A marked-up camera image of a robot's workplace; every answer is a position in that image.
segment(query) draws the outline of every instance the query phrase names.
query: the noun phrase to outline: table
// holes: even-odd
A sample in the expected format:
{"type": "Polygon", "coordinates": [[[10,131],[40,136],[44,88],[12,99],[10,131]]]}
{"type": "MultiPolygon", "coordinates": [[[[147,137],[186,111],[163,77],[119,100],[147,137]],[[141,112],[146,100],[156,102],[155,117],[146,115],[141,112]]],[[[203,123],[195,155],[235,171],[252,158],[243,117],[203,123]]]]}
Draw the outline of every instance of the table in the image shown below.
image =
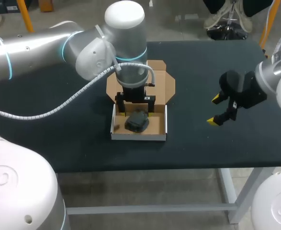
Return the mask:
{"type": "MultiPolygon", "coordinates": [[[[148,58],[162,59],[176,79],[168,103],[166,142],[114,141],[110,138],[112,104],[106,78],[58,114],[24,122],[0,117],[0,135],[45,157],[57,173],[114,170],[222,168],[227,204],[68,208],[69,214],[230,210],[238,223],[261,182],[281,166],[281,110],[276,100],[249,110],[221,127],[206,120],[225,111],[214,105],[221,74],[254,70],[265,59],[255,42],[149,42],[148,58]],[[229,170],[257,167],[236,199],[229,170]]],[[[0,109],[35,115],[53,109],[86,82],[66,66],[41,69],[31,77],[0,82],[0,109]]]]}

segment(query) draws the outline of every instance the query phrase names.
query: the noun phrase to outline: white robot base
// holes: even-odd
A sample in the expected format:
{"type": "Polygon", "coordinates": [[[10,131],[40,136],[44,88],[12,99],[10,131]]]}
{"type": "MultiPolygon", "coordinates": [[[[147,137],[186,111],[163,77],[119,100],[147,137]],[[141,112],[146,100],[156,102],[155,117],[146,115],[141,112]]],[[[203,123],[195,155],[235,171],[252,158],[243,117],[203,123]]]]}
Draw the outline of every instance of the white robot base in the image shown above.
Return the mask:
{"type": "Polygon", "coordinates": [[[56,174],[39,154],[0,138],[0,230],[70,230],[56,174]]]}

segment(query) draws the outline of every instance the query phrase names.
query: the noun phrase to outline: cardboard box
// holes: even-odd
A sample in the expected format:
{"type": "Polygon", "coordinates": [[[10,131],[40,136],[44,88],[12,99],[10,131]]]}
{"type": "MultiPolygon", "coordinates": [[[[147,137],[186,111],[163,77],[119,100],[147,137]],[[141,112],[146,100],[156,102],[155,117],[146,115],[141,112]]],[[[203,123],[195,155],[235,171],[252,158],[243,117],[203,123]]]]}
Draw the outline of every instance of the cardboard box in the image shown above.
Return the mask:
{"type": "MultiPolygon", "coordinates": [[[[149,125],[142,133],[134,133],[126,130],[124,124],[129,115],[136,109],[147,110],[147,104],[133,104],[124,102],[126,115],[118,112],[116,104],[112,111],[111,138],[112,140],[158,140],[165,141],[167,137],[167,105],[166,103],[175,94],[175,80],[166,72],[166,64],[162,60],[148,60],[148,65],[155,72],[155,87],[146,87],[147,95],[155,95],[154,113],[149,116],[149,125]]],[[[147,82],[151,82],[151,73],[147,82]]],[[[116,103],[117,92],[122,92],[122,86],[118,83],[116,74],[113,73],[107,79],[106,92],[116,103]]]]}

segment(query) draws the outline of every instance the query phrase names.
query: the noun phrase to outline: black chair base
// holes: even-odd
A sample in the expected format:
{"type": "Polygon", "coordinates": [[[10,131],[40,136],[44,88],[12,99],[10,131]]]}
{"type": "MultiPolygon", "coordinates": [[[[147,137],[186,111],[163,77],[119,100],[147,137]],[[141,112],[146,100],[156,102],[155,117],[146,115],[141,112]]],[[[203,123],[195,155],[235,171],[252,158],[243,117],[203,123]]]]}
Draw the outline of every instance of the black chair base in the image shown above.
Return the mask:
{"type": "Polygon", "coordinates": [[[213,40],[245,40],[247,38],[247,32],[235,22],[229,26],[227,22],[218,22],[207,30],[207,35],[213,40]]]}

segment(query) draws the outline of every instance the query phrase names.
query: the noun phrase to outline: metal table leg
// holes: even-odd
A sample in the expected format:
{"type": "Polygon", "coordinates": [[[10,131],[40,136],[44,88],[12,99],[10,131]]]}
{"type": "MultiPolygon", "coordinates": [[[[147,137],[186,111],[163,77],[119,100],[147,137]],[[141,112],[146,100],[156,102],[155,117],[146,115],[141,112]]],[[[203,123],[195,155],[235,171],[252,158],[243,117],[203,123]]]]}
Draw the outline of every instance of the metal table leg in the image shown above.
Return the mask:
{"type": "Polygon", "coordinates": [[[230,224],[238,224],[252,204],[253,197],[261,185],[269,176],[272,175],[275,167],[254,168],[245,186],[241,190],[235,202],[237,210],[230,211],[228,219],[230,224]]]}

